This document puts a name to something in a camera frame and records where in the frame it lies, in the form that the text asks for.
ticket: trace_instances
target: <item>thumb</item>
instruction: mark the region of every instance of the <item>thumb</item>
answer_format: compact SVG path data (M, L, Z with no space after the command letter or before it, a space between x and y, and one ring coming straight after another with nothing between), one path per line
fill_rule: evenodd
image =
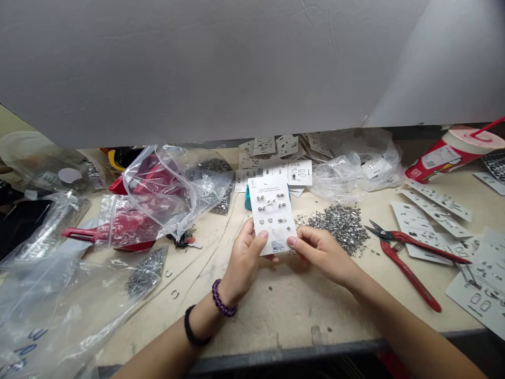
M311 262L313 262L313 259L318 253L317 249L314 249L307 242L298 237L289 237L288 245L291 246L297 253L300 253L305 258L309 259Z
M268 232L267 231L261 231L259 234L254 237L254 239L251 242L251 245L249 246L249 254L253 256L259 256L261 252L263 251L263 248L267 244L267 239L268 239Z

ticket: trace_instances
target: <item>red pliers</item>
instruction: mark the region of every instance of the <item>red pliers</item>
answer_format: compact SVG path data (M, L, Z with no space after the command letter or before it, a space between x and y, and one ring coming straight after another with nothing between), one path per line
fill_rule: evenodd
M435 312L442 312L442 307L440 306L440 304L429 293L426 287L423 286L421 281L417 279L417 277L414 275L409 266L407 266L405 262L400 259L397 253L405 247L405 244L410 243L412 245L419 246L421 249L426 250L432 254L436 254L438 256L441 256L442 258L448 259L456 263L471 264L471 262L464 258L437 249L436 247L431 247L430 245L419 242L418 240L415 240L408 234L398 231L386 232L372 220L370 220L370 223L374 226L375 229L372 229L371 227L366 225L365 227L380 238L380 247L382 247L382 251L384 251L384 253L388 257L390 257L393 262L397 264L397 266L402 270L407 279L413 284L417 292L419 292L419 294L426 300L429 306ZM395 246L391 247L391 240L397 240L398 243Z

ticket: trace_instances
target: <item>black object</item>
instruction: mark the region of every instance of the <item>black object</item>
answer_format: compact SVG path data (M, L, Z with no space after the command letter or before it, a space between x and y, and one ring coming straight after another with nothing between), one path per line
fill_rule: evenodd
M20 202L0 221L0 260L43 224L52 203L51 200Z
M169 240L174 240L175 247L186 247L188 245L187 243L184 243L184 241L186 240L186 237L192 237L191 234L186 234L186 233L187 233L187 231L183 233L182 237L178 241L171 234L167 234L166 237Z
M0 180L0 206L12 203L25 197L23 192L16 191L7 182Z
M189 326L189 314L193 310L195 306L192 305L186 310L186 314L184 315L184 330L186 331L186 336L188 337L188 340L191 342L191 345L196 346L196 347L204 347L205 345L208 345L212 337L209 337L206 340L199 340L198 338L195 337L193 334L193 331L191 330L191 327Z

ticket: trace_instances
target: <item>red plastic cup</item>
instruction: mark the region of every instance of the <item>red plastic cup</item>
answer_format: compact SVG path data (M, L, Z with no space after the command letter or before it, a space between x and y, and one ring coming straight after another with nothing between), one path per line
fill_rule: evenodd
M503 138L490 132L471 137L470 134L477 130L463 125L453 126L405 174L416 182L428 183L483 155L505 148Z

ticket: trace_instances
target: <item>yellow object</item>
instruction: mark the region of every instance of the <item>yellow object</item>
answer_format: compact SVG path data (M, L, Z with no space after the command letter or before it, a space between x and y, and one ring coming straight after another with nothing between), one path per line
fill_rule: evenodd
M110 164L111 164L111 166L112 166L113 168L115 168L115 169L116 169L116 170L118 170L119 172L123 172L125 169L124 169L124 168L122 168L122 167L120 167L120 166L118 166L118 164L114 161L114 154L115 154L115 153L116 153L116 151L115 151L115 150L110 150L110 151L108 152L108 154L107 154L107 155L108 155L108 157L109 157L109 162L110 162Z

